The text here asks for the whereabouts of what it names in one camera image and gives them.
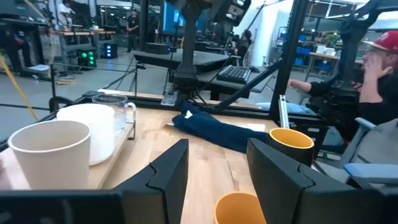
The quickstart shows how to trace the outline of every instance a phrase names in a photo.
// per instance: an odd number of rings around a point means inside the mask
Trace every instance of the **cup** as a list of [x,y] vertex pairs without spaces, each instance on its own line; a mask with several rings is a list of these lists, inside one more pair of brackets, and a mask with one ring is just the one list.
[[[136,105],[128,103],[128,98],[119,94],[99,94],[93,97],[93,103],[107,105],[115,110],[115,132],[119,134],[126,128],[126,123],[134,123],[136,120]],[[127,109],[132,108],[132,116],[127,114]]]
[[221,197],[214,209],[214,224],[266,224],[257,196],[232,192]]
[[269,132],[268,145],[302,164],[312,165],[314,143],[299,131],[274,128]]
[[87,189],[90,129],[76,121],[45,121],[24,127],[9,147],[33,190]]

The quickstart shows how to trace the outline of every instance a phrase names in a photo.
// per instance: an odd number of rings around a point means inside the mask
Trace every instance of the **gray floor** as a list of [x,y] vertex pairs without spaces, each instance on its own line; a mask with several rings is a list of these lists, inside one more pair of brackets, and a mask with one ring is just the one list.
[[[125,70],[132,59],[132,55],[119,54],[119,58],[112,60],[100,59],[98,61],[98,68],[109,68],[116,70]],[[166,69],[148,65],[147,70],[140,70],[138,76],[137,88],[140,93],[162,94],[163,86],[166,78]],[[64,96],[70,99],[77,99],[83,93],[89,90],[97,90],[111,81],[123,75],[123,72],[109,72],[92,70],[83,72],[82,75],[76,75],[77,84],[56,86],[57,95]],[[303,80],[304,74],[302,72],[292,72],[291,78]],[[32,106],[48,108],[48,101],[51,97],[51,86],[49,82],[40,82],[27,78],[16,77],[16,80],[26,95],[29,103]],[[132,76],[127,77],[119,87],[119,90],[128,90]],[[272,98],[272,89],[275,85],[275,79],[271,79],[268,88],[265,88],[262,93],[251,93],[249,99],[239,99],[243,103],[260,103],[268,102]],[[210,93],[203,92],[204,98],[209,98]],[[299,95],[291,88],[288,88],[286,93],[287,100],[297,103],[299,102]],[[0,75],[0,103],[24,105],[24,101],[18,94],[11,81],[5,75]],[[42,118],[47,115],[47,111],[35,110],[38,117]],[[0,107],[0,139],[5,139],[14,131],[32,124],[35,120],[27,109]]]

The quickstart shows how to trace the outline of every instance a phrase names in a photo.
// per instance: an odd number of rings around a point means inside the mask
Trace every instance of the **red cap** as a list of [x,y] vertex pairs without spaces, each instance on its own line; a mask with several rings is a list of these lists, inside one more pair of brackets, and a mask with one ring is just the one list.
[[394,54],[398,54],[398,30],[390,30],[385,32],[375,42],[364,41],[364,43],[382,50],[388,50]]

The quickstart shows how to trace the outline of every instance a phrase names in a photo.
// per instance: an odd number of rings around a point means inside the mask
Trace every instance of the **black shirt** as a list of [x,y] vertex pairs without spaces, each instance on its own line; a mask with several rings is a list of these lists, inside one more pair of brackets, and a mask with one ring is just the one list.
[[[356,70],[354,73],[363,74],[360,70]],[[311,96],[322,96],[329,91],[333,82],[334,79],[328,82],[311,82],[311,90],[308,93]],[[359,103],[358,110],[348,114],[349,117],[345,119],[346,124],[341,127],[336,126],[341,137],[352,140],[359,126],[354,120],[357,117],[364,118],[376,125],[398,118],[398,70],[380,78],[377,90],[383,101],[380,103]]]
[[139,16],[138,15],[134,18],[132,16],[129,16],[127,18],[127,24],[129,25],[129,28],[138,26],[138,28],[131,31],[130,34],[138,34],[139,33]]

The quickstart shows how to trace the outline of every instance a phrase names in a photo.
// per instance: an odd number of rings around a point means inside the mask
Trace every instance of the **white mug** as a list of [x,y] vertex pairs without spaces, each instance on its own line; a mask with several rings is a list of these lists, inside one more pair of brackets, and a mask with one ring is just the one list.
[[33,190],[87,189],[90,128],[76,121],[45,121],[24,127],[9,147]]

